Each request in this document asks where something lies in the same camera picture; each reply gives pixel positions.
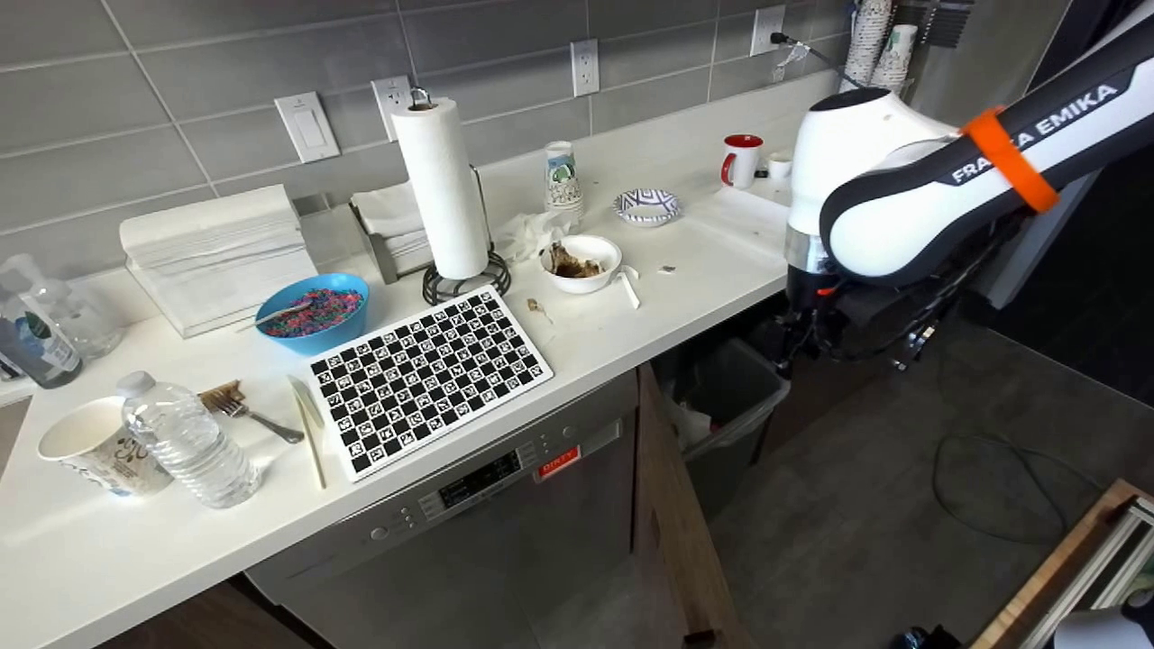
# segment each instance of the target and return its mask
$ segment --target white bowl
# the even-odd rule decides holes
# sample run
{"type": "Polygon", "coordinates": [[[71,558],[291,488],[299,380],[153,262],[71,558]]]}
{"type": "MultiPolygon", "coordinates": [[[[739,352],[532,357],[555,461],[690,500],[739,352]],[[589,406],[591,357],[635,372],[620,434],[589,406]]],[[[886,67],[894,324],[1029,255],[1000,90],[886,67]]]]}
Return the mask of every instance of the white bowl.
{"type": "Polygon", "coordinates": [[[620,250],[597,233],[570,233],[552,243],[565,251],[570,262],[555,265],[552,250],[536,251],[543,277],[564,293],[597,293],[620,265],[620,250]]]}

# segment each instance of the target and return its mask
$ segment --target red cup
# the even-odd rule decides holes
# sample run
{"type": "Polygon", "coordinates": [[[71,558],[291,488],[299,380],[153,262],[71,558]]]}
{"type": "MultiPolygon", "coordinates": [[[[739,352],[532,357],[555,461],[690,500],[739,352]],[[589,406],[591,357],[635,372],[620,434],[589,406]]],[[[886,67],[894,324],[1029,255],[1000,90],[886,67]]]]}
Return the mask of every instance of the red cup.
{"type": "Polygon", "coordinates": [[[726,160],[721,160],[721,185],[751,186],[758,174],[760,137],[755,134],[727,134],[726,160]]]}

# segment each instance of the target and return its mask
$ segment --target bowl with food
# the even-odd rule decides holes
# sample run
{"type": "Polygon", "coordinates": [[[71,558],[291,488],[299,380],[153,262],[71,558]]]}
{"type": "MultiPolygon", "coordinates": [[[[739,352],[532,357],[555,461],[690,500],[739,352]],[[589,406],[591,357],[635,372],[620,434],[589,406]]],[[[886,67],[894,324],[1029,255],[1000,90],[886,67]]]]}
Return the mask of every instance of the bowl with food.
{"type": "Polygon", "coordinates": [[[363,334],[363,324],[368,282],[358,275],[304,277],[257,310],[261,334],[306,357],[363,334]]]}
{"type": "Polygon", "coordinates": [[[543,277],[564,293],[597,293],[620,265],[620,250],[597,233],[570,233],[536,251],[543,277]]]}

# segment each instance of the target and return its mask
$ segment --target black and white checkered tray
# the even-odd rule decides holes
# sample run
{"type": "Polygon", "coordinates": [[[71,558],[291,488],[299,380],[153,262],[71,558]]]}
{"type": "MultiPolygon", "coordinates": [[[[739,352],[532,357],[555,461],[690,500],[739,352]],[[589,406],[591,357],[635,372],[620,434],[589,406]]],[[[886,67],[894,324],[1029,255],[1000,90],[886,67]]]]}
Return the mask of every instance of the black and white checkered tray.
{"type": "Polygon", "coordinates": [[[311,372],[352,475],[552,380],[493,290],[344,346],[311,372]]]}

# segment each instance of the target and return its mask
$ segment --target dishwasher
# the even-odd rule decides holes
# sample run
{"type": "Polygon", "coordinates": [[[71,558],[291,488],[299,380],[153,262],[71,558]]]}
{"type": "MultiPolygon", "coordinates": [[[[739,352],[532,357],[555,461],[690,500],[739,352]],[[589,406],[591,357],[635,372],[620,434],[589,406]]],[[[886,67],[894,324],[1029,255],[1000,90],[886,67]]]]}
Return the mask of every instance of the dishwasher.
{"type": "Polygon", "coordinates": [[[329,645],[510,645],[631,553],[635,376],[246,576],[329,645]]]}

